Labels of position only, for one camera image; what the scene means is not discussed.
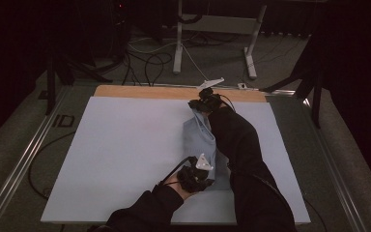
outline black cable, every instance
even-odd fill
[[[119,68],[119,66],[121,66],[121,65],[122,65],[122,61],[114,61],[113,63],[111,63],[109,65],[92,69],[92,71],[94,71],[96,73],[105,74],[105,73],[109,73],[109,72]]]
[[[275,60],[275,59],[277,59],[277,58],[279,58],[279,57],[286,56],[286,55],[287,55],[291,50],[293,50],[295,47],[297,47],[298,44],[300,44],[300,39],[298,39],[297,44],[295,44],[294,46],[292,46],[291,48],[289,48],[287,51],[285,51],[284,54],[282,54],[282,55],[278,55],[278,56],[275,56],[275,57],[271,58],[270,60],[258,61],[258,62],[254,62],[254,63],[255,63],[255,64],[259,64],[259,63],[270,62],[270,61],[273,61],[273,60]]]
[[[198,9],[198,14],[194,17],[194,18],[191,18],[191,19],[183,19],[182,17],[180,17],[179,15],[177,16],[177,20],[179,22],[181,22],[182,24],[193,24],[193,23],[196,23],[198,22],[199,20],[201,20],[201,18],[203,18],[203,15],[207,15],[207,13],[204,12],[205,8],[204,6],[207,5],[207,10],[209,9],[210,7],[210,1],[207,1],[207,0],[200,0],[198,1],[200,3],[200,6],[199,6],[199,9]]]
[[[130,67],[130,70],[131,70],[131,80],[133,81],[133,85],[135,86],[135,82],[137,82],[138,85],[142,86],[140,81],[137,78],[137,75],[134,72],[134,69],[132,67]]]
[[[177,171],[177,169],[179,169],[179,167],[181,166],[181,165],[183,165],[183,163],[185,163],[185,162],[187,162],[188,161],[188,159],[189,158],[185,158],[185,159],[183,159],[183,161],[181,161],[159,184],[160,185],[162,185],[162,184],[164,184],[164,182],[165,181],[167,181],[167,179],[169,178],[169,177],[171,177],[173,174],[174,174],[174,172],[176,172]]]
[[[130,71],[130,68],[131,68],[131,66],[130,66],[131,61],[130,61],[130,57],[128,56],[128,52],[127,51],[125,52],[125,57],[128,58],[128,69],[126,70],[125,78],[123,79],[122,85],[125,85],[125,83],[126,83],[126,81],[128,79],[128,72]]]
[[[260,62],[264,57],[270,55],[277,47],[279,47],[282,44],[282,41],[284,40],[284,38],[285,37],[282,37],[281,40],[279,40],[279,42],[269,52],[261,56],[258,60],[254,61],[254,64]]]
[[[169,186],[169,185],[173,185],[173,184],[177,184],[177,183],[181,183],[181,182],[180,181],[178,181],[178,182],[170,182],[170,183],[164,184],[164,186]]]
[[[236,111],[236,108],[234,107],[234,105],[233,105],[233,103],[231,102],[230,99],[228,99],[226,96],[223,96],[223,95],[220,95],[220,96],[221,96],[221,97],[224,97],[226,100],[228,100],[228,102],[230,102],[231,105],[228,104],[227,102],[221,100],[224,104],[226,104],[228,107],[232,108],[232,109],[234,110],[234,112],[237,112],[237,111]]]
[[[312,208],[312,210],[317,214],[317,216],[319,217],[319,220],[321,221],[321,223],[324,225],[324,228],[325,228],[325,232],[328,232],[327,230],[327,226],[325,225],[325,222],[324,220],[322,219],[321,215],[318,213],[318,211],[315,209],[315,207],[313,207],[313,205],[305,199],[305,197],[303,197],[303,200]]]
[[[228,44],[230,42],[233,42],[235,41],[236,39],[238,39],[241,35],[240,34],[236,34],[236,35],[233,35],[233,37],[231,39],[228,39],[228,40],[221,40],[221,39],[217,39],[217,38],[214,38],[212,36],[209,36],[208,34],[206,33],[197,33],[196,35],[192,35],[190,37],[190,39],[188,40],[185,40],[187,43],[189,44],[192,44],[191,46],[188,46],[188,47],[194,47],[194,46],[217,46],[217,45],[223,45],[223,44]],[[203,43],[199,43],[199,42],[195,42],[193,39],[195,38],[199,38],[199,39],[202,39],[203,40]],[[217,42],[220,42],[220,43],[209,43],[209,39],[210,40],[213,40],[213,41],[217,41]]]
[[[150,82],[149,82],[149,86],[154,86],[156,80],[161,76],[162,72],[164,71],[164,64],[162,63],[161,58],[159,58],[159,57],[156,56],[156,55],[152,55],[152,56],[150,56],[149,59],[147,59],[146,65],[144,66],[144,74],[146,75],[147,80],[149,81],[149,76],[147,75],[147,66],[150,64],[150,60],[151,60],[153,57],[156,57],[156,58],[161,62],[161,68],[160,68],[159,73],[156,75],[155,79],[153,80],[152,85],[151,85]]]
[[[135,53],[135,51],[132,51],[132,52],[128,52],[128,55],[131,55],[133,56],[134,58],[137,58],[139,59],[140,61],[143,61],[145,62],[145,66],[144,66],[144,74],[145,74],[145,77],[147,79],[147,82],[149,84],[149,86],[154,86],[156,81],[158,80],[158,78],[161,76],[162,72],[164,71],[164,65],[165,64],[168,64],[169,62],[172,61],[172,56],[169,54],[169,53],[166,53],[166,52],[161,52],[161,53],[156,53],[156,54],[153,54],[153,53],[148,53],[149,57],[147,59],[143,59],[137,55],[134,55],[133,52]],[[166,55],[168,56],[168,60],[166,61],[163,61],[159,56],[160,55]],[[153,59],[154,57],[156,57],[160,62],[159,63],[154,63],[154,62],[151,62],[151,59]],[[160,71],[159,73],[156,75],[156,77],[153,79],[153,81],[151,81],[151,78],[149,77],[149,73],[148,73],[148,66],[149,65],[159,65],[160,66]]]
[[[32,158],[32,161],[31,161],[31,164],[29,165],[29,168],[28,168],[28,182],[29,182],[29,185],[31,186],[31,188],[32,188],[32,190],[35,192],[35,193],[37,193],[40,197],[42,197],[43,199],[45,199],[45,200],[47,200],[47,199],[49,199],[49,197],[48,196],[46,196],[45,194],[43,194],[43,193],[41,193],[36,187],[35,187],[35,185],[33,184],[33,182],[32,182],[32,167],[33,167],[33,164],[34,164],[34,162],[35,162],[35,160],[36,160],[36,158],[38,157],[38,155],[45,149],[45,148],[47,148],[48,146],[50,146],[51,144],[53,144],[53,143],[55,143],[55,142],[57,142],[57,141],[59,141],[59,140],[61,140],[61,139],[63,139],[63,138],[65,138],[65,137],[68,137],[68,136],[70,136],[70,135],[72,135],[72,134],[74,134],[74,133],[76,133],[76,131],[73,131],[73,132],[70,132],[70,133],[68,133],[68,134],[65,134],[65,135],[63,135],[63,136],[61,136],[61,137],[59,137],[59,138],[57,138],[57,139],[55,139],[55,140],[53,140],[53,141],[51,141],[51,142],[49,142],[49,143],[47,143],[46,145],[44,145],[35,155],[34,155],[34,157]]]
[[[138,51],[132,51],[132,50],[131,50],[131,51],[128,53],[128,54],[131,55],[132,57],[135,57],[135,58],[137,58],[137,59],[139,59],[139,60],[141,60],[141,61],[143,61],[143,62],[147,62],[147,60],[145,60],[145,59],[143,59],[143,58],[141,58],[141,57],[139,57],[139,56],[136,56],[136,55],[134,55],[133,53],[151,54],[151,55],[167,55],[169,58],[168,58],[167,61],[162,62],[163,65],[166,65],[166,64],[170,63],[170,62],[173,60],[173,57],[172,57],[169,53],[167,53],[167,52],[161,52],[161,53],[153,54],[153,53],[143,53],[143,52],[138,52]],[[161,65],[161,63],[153,63],[153,62],[150,62],[150,64],[151,64],[151,65]]]

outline person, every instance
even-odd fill
[[[256,129],[227,104],[207,116],[217,148],[229,160],[238,230],[296,231],[292,211],[263,162]],[[96,232],[167,231],[173,213],[193,194],[182,189],[176,173],[131,207],[112,213]]]

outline black sleeve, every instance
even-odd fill
[[[170,224],[173,213],[184,203],[183,198],[168,186],[145,191],[129,208],[115,211],[106,223],[111,231],[148,232]]]
[[[230,107],[209,116],[218,150],[229,159],[237,224],[242,231],[296,231],[291,209],[263,162],[256,129]]]

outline white object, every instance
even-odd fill
[[[245,47],[243,49],[243,52],[245,54],[246,67],[248,68],[248,77],[254,80],[257,78],[257,72],[255,71],[254,60],[252,59],[252,55],[246,54],[247,51],[248,51],[248,48]]]
[[[197,86],[197,89],[201,91],[203,89],[215,86],[216,84],[221,83],[222,81],[224,81],[224,78],[222,77],[220,79],[215,80],[204,80],[204,83],[202,83],[200,86]]]
[[[195,164],[195,167],[200,170],[206,170],[206,171],[213,170],[213,167],[207,162],[206,157],[204,156],[204,153],[200,155],[200,158]]]
[[[43,222],[105,223],[130,207],[181,160],[183,122],[193,117],[183,100],[91,97],[43,212]],[[310,222],[271,106],[233,102],[256,128],[264,162],[296,223]],[[233,224],[231,190],[189,197],[172,223]]]
[[[238,88],[241,89],[241,90],[246,90],[246,89],[249,89],[245,83],[238,83]]]

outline human hand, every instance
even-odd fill
[[[171,187],[173,190],[175,190],[182,198],[183,200],[186,200],[190,196],[196,194],[197,192],[190,193],[182,188],[182,185],[180,185],[179,179],[177,178],[177,172],[169,177],[164,184],[166,186]]]

